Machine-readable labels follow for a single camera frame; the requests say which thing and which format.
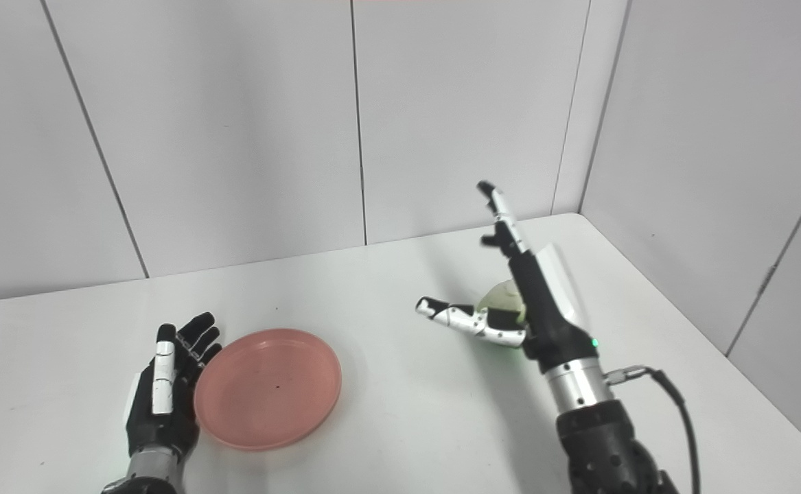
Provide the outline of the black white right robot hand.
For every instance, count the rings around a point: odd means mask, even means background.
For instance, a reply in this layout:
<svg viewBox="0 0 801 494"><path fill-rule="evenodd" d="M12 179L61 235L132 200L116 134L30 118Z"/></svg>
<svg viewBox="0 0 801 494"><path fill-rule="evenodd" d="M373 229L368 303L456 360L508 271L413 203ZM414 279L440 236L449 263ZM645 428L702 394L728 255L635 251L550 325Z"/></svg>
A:
<svg viewBox="0 0 801 494"><path fill-rule="evenodd" d="M520 348L538 363L542 372L575 360L597 357L597 344L579 322L572 292L560 293L560 260L541 261L523 238L506 198L487 180L476 187L486 197L494 217L494 231L480 243L500 250L506 257L522 300L523 310L451 304L422 297L415 306L419 315L454 331L486 342Z"/></svg>

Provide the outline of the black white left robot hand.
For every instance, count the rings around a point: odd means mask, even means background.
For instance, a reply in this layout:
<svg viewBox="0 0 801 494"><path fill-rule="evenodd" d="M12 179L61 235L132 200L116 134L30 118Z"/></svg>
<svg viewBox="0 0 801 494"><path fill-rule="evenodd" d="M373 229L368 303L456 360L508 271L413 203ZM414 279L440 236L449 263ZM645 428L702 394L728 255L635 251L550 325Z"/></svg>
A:
<svg viewBox="0 0 801 494"><path fill-rule="evenodd" d="M153 356L140 372L134 398L131 401L125 431L128 453L134 454L147 447L167 447L179 460L186 458L199 435L194 412L194 390L200 375L213 357L222 350L218 343L219 328L215 316L206 311L194 316L177 329L163 323L156 332L156 347L167 344L174 348L172 367L165 368L161 376L170 375L170 391L154 393L158 356Z"/></svg>

